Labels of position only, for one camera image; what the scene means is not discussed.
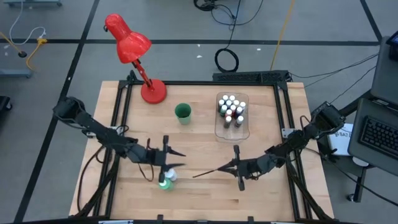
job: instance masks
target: gray concrete floor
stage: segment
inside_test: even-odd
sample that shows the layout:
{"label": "gray concrete floor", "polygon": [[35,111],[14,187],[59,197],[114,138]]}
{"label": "gray concrete floor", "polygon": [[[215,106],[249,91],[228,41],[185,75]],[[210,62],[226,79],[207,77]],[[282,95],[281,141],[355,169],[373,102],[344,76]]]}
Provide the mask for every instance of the gray concrete floor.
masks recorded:
{"label": "gray concrete floor", "polygon": [[[79,39],[94,0],[63,1],[62,7],[36,6],[25,8],[14,29],[14,38],[24,38],[31,28],[44,26],[49,39]],[[237,0],[220,0],[231,6]],[[241,21],[250,18],[260,1],[242,1]],[[366,0],[382,35],[397,29],[395,0]],[[236,40],[277,40],[287,14],[290,0],[265,0],[259,15],[250,23],[239,26]],[[124,16],[129,26],[150,39],[228,39],[228,26],[217,24],[209,12],[202,12],[187,0],[101,0],[88,39],[112,39],[103,32],[104,18],[110,13]],[[0,4],[0,31],[8,30],[19,8]],[[215,15],[228,22],[223,13]],[[377,41],[359,0],[300,0],[295,3],[284,40]],[[0,44],[1,68],[25,68],[11,48]],[[217,72],[214,53],[224,45],[215,44],[155,44],[142,58],[142,65],[152,77],[166,80],[211,80]],[[35,44],[21,48],[28,54]],[[77,44],[44,45],[32,59],[37,68],[31,79],[1,78],[0,95],[12,98],[13,110],[1,118],[0,126],[0,223],[12,222],[39,154],[49,126],[52,107],[70,68]],[[239,71],[268,70],[275,45],[231,45],[240,58]],[[330,72],[357,62],[378,52],[372,46],[304,46],[282,45],[274,69],[309,76]],[[223,66],[232,67],[231,58],[222,55]],[[306,89],[311,109],[325,100],[332,100],[347,89],[376,58]],[[103,80],[126,77],[130,65],[122,65],[114,44],[86,44],[81,53],[68,94],[85,102],[87,111],[94,112]],[[341,108],[369,89],[373,73],[335,101]],[[311,83],[316,78],[295,78],[296,82]],[[25,221],[62,218],[68,215],[81,166],[86,139],[79,131],[58,125],[30,201]],[[397,223],[393,205],[365,192],[361,203],[345,200],[354,183],[334,167],[324,165],[335,217],[347,222]],[[398,178],[377,168],[368,172],[365,182],[375,191],[398,201],[395,194]]]}

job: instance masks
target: keyboard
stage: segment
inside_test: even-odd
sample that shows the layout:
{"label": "keyboard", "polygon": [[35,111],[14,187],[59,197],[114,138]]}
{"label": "keyboard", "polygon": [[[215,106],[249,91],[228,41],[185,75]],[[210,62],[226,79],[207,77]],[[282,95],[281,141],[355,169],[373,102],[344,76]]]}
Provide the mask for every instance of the keyboard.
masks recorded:
{"label": "keyboard", "polygon": [[387,123],[366,116],[358,142],[398,159],[398,128]]}

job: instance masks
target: green bottle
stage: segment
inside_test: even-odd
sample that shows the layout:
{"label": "green bottle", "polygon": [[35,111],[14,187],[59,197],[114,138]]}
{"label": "green bottle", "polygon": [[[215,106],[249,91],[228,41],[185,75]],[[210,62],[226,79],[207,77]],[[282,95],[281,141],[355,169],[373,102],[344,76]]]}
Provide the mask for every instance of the green bottle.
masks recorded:
{"label": "green bottle", "polygon": [[173,190],[174,184],[169,178],[165,178],[162,183],[159,183],[159,188],[162,190]]}

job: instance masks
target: wooden tabletop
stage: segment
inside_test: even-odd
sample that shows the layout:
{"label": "wooden tabletop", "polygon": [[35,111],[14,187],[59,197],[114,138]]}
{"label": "wooden tabletop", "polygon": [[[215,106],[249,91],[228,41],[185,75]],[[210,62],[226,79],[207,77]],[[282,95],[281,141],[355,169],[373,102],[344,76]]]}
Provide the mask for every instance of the wooden tabletop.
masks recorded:
{"label": "wooden tabletop", "polygon": [[[117,86],[118,82],[103,82],[99,93],[94,118],[106,126],[111,122]],[[310,117],[307,97],[302,83],[288,83],[288,87],[295,126],[300,127],[299,117]],[[176,168],[178,179],[175,188],[166,192],[157,185],[158,168],[155,168],[155,180],[148,182],[142,177],[137,164],[129,159],[121,159],[111,218],[153,220],[158,214],[163,214],[165,220],[243,221],[248,216],[253,216],[256,221],[294,220],[285,166],[273,169],[257,181],[246,180],[244,192],[239,191],[237,180],[230,174],[214,172],[192,178],[193,175],[226,164],[234,157],[233,144],[219,142],[215,136],[215,100],[219,92],[245,93],[249,96],[250,136],[239,143],[242,159],[259,157],[264,150],[281,143],[275,96],[271,86],[169,85],[165,101],[158,105],[144,102],[140,91],[141,86],[133,86],[127,117],[130,130],[126,136],[138,138],[142,145],[146,145],[147,138],[151,138],[151,147],[162,147],[162,137],[168,134],[169,146],[187,156],[170,155],[167,163],[183,162],[186,165]],[[282,92],[280,99],[287,125]],[[180,125],[174,114],[175,106],[183,102],[192,107],[192,121],[186,126]],[[96,139],[88,140],[82,168],[99,147]],[[310,141],[307,147],[318,150],[315,141]],[[319,206],[333,217],[319,156],[303,151],[301,157],[308,191]],[[81,205],[96,190],[101,166],[95,160],[88,166],[81,191]],[[150,177],[150,167],[143,165],[142,168],[146,176]],[[300,213],[304,217],[301,194],[298,190],[297,192]],[[77,186],[70,214],[77,212],[76,194]],[[101,213],[104,213],[107,196],[106,190]]]}

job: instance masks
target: red desk lamp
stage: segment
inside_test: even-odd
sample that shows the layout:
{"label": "red desk lamp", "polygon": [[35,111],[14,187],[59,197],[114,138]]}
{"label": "red desk lamp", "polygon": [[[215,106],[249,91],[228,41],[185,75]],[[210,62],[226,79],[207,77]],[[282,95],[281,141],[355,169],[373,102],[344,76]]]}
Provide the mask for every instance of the red desk lamp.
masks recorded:
{"label": "red desk lamp", "polygon": [[166,98],[166,86],[161,80],[149,79],[141,66],[139,58],[150,48],[150,40],[132,31],[119,14],[110,14],[105,19],[105,29],[111,31],[116,39],[116,49],[121,63],[132,63],[140,73],[145,84],[141,87],[141,96],[148,103],[160,103]]}

